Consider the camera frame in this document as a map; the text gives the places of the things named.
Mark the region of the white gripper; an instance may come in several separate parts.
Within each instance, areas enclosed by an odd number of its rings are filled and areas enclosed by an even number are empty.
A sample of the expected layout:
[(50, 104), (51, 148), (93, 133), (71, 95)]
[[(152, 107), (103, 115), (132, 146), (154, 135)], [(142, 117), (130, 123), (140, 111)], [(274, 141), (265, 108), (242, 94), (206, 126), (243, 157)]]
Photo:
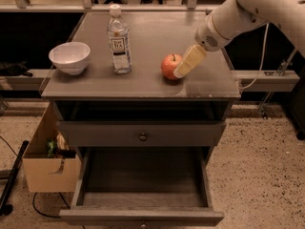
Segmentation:
[(190, 46), (180, 60), (176, 56), (173, 58), (177, 62), (173, 70), (176, 78), (183, 78), (196, 68), (206, 58), (206, 51), (221, 50), (232, 41), (229, 16), (212, 11), (198, 26), (194, 38), (199, 45)]

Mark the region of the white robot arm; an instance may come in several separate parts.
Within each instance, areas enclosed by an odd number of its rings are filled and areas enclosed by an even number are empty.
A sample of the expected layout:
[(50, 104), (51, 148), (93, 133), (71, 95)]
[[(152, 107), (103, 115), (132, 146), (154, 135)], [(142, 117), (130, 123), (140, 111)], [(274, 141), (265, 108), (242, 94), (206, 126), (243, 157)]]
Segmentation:
[(216, 52), (241, 33), (268, 23), (277, 26), (305, 56), (305, 0), (226, 0), (198, 26), (195, 44), (184, 53), (173, 75), (184, 77), (207, 52)]

